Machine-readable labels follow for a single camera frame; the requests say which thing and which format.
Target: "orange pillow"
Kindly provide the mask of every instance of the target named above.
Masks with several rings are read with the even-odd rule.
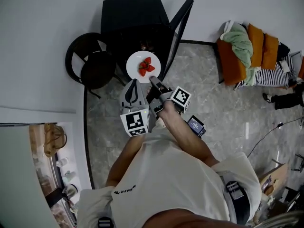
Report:
[[[265,35],[265,47],[263,53],[262,68],[275,70],[277,49],[279,47],[279,39],[268,34]]]
[[[299,78],[304,79],[304,57],[302,59],[302,65],[301,65],[301,70],[299,72]]]
[[[262,65],[262,57],[263,57],[263,42],[264,42],[263,31],[257,27],[254,27],[252,24],[249,24],[247,33],[253,47],[251,66],[260,67]]]

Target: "red strawberry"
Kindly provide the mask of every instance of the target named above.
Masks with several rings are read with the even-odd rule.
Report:
[[[141,75],[141,76],[143,76],[143,77],[144,77],[144,76],[146,75],[147,70],[146,70],[146,69],[141,68],[141,69],[139,69],[139,70],[138,70],[138,72],[140,73],[140,75]]]
[[[139,64],[139,69],[141,69],[141,68],[147,68],[147,64],[144,63],[144,62],[141,62],[141,63]]]
[[[151,57],[147,57],[147,58],[144,60],[144,62],[145,62],[146,64],[151,64]]]
[[[147,71],[148,72],[152,72],[155,69],[155,67],[153,67],[152,65],[149,65]]]

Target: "white t-shirt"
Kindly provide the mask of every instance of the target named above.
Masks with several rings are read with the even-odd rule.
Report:
[[[97,227],[105,210],[112,210],[117,228],[141,228],[151,216],[169,209],[230,220],[224,184],[217,174],[222,171],[232,172],[247,192],[251,219],[261,200],[261,188],[244,153],[210,168],[182,151],[166,129],[150,133],[115,188],[81,192],[78,227]]]

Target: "handbag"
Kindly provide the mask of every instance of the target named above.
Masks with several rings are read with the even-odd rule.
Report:
[[[47,157],[55,155],[55,153],[63,148],[67,143],[67,135],[62,127],[54,123],[44,124],[44,154]]]

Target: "plate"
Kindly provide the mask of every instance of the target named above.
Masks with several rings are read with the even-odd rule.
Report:
[[[152,72],[146,72],[145,76],[141,76],[138,72],[138,67],[141,62],[143,62],[147,57],[151,57],[151,65],[155,67]],[[149,51],[138,51],[133,53],[127,61],[127,73],[131,79],[138,79],[142,84],[149,83],[149,78],[151,76],[158,77],[161,73],[161,62],[153,53]]]

